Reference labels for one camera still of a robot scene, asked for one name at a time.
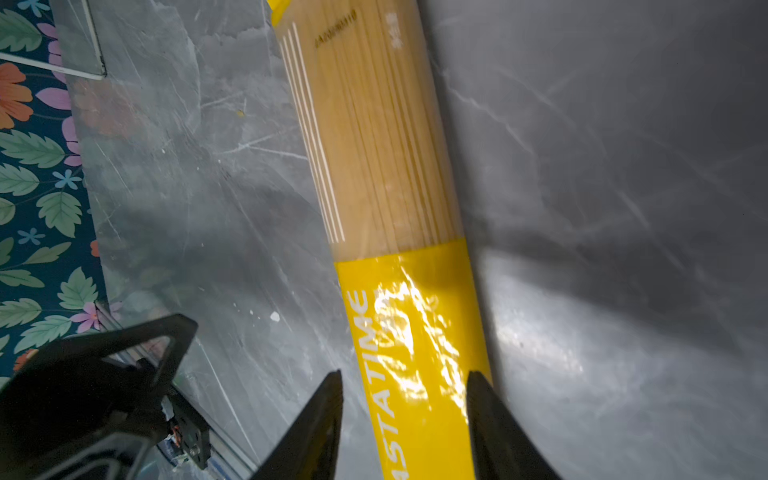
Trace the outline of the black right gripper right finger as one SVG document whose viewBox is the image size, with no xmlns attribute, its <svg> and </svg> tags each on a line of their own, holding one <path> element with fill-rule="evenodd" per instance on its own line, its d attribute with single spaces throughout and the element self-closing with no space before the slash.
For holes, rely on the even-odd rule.
<svg viewBox="0 0 768 480">
<path fill-rule="evenodd" d="M 468 375 L 466 406 L 476 479 L 561 479 L 479 371 Z"/>
</svg>

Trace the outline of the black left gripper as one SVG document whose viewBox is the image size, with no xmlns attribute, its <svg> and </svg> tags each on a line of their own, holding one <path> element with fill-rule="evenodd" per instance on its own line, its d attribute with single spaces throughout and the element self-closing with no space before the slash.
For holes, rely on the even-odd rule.
<svg viewBox="0 0 768 480">
<path fill-rule="evenodd" d="M 197 329 L 172 314 L 42 347 L 1 390 L 2 478 L 136 478 L 166 435 L 162 401 Z M 158 360 L 119 359 L 163 339 Z"/>
</svg>

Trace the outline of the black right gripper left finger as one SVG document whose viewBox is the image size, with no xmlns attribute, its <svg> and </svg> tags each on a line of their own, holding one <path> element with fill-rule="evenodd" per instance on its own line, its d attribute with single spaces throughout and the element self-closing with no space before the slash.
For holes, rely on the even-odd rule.
<svg viewBox="0 0 768 480">
<path fill-rule="evenodd" d="M 335 478 L 343 417 L 340 370 L 329 373 L 253 480 Z"/>
</svg>

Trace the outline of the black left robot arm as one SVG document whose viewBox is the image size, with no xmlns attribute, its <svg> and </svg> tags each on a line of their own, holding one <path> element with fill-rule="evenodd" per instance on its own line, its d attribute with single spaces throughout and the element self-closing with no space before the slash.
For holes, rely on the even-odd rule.
<svg viewBox="0 0 768 480">
<path fill-rule="evenodd" d="M 173 380 L 197 324 L 174 314 L 76 334 L 1 383 L 4 479 L 139 479 L 153 455 L 204 479 L 255 467 Z"/>
</svg>

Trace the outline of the white metal wooden shelf rack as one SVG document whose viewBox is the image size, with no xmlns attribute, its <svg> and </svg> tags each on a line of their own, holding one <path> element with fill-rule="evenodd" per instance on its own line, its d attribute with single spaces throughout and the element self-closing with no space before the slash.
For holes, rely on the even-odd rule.
<svg viewBox="0 0 768 480">
<path fill-rule="evenodd" d="M 107 77 L 96 1 L 3 1 L 1 61 L 55 75 Z"/>
</svg>

